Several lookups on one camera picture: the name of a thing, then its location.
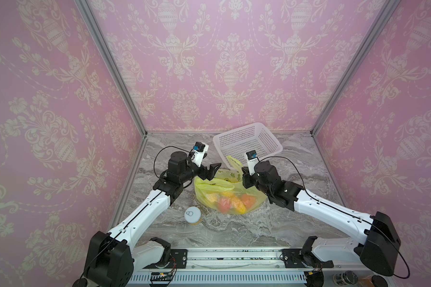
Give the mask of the red lychee fruit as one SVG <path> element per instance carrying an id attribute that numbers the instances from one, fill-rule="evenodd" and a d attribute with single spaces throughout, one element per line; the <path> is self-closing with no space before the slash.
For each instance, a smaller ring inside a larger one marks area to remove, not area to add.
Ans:
<path id="1" fill-rule="evenodd" d="M 227 214 L 232 208 L 231 200 L 227 197 L 222 197 L 217 203 L 217 209 L 222 214 Z"/>

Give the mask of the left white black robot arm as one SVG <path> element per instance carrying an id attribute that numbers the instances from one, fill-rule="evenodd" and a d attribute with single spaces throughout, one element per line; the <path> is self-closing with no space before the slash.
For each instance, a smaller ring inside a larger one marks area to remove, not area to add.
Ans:
<path id="1" fill-rule="evenodd" d="M 163 171 L 146 199 L 133 213 L 110 231 L 97 232 L 90 240 L 82 274 L 75 287 L 93 282 L 98 287 L 125 287 L 135 272 L 151 264 L 167 265 L 170 244 L 154 237 L 145 245 L 136 244 L 155 219 L 166 211 L 194 178 L 211 180 L 221 167 L 202 164 L 207 151 L 192 149 L 189 153 L 171 154 L 167 170 Z"/>

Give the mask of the yellow-green plastic bag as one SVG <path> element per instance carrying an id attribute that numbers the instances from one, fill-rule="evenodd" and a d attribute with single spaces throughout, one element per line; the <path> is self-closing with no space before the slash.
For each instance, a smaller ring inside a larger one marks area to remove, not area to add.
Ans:
<path id="1" fill-rule="evenodd" d="M 245 189 L 243 187 L 243 165 L 240 161 L 231 156 L 227 156 L 227 159 L 235 170 L 220 169 L 211 181 L 196 178 L 194 183 L 196 199 L 207 208 L 214 209 L 219 212 L 217 209 L 217 203 L 220 198 L 231 198 L 233 196 L 237 196 L 241 199 L 243 194 L 249 194 L 255 196 L 257 198 L 257 202 L 251 209 L 247 210 L 245 213 L 247 214 L 257 209 L 267 199 L 267 196 L 255 187 Z M 227 214 L 239 215 L 232 208 Z"/>

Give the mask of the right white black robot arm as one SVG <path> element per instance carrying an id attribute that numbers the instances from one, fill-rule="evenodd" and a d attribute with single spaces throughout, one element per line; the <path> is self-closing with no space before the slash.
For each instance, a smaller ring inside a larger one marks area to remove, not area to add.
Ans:
<path id="1" fill-rule="evenodd" d="M 370 215 L 328 201 L 308 191 L 304 184 L 281 179 L 269 161 L 249 160 L 242 173 L 244 187 L 257 188 L 270 203 L 311 216 L 348 236 L 332 240 L 309 237 L 302 247 L 303 254 L 323 262 L 360 261 L 379 275 L 394 276 L 401 240 L 388 215 Z"/>

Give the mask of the yellow banana fruit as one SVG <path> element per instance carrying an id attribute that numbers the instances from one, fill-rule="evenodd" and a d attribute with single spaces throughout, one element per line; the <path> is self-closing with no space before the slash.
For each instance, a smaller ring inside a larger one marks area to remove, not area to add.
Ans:
<path id="1" fill-rule="evenodd" d="M 239 197 L 233 196 L 230 198 L 230 201 L 231 201 L 232 209 L 234 209 L 237 214 L 243 215 L 247 212 L 247 208 L 245 207 L 245 204 Z"/>

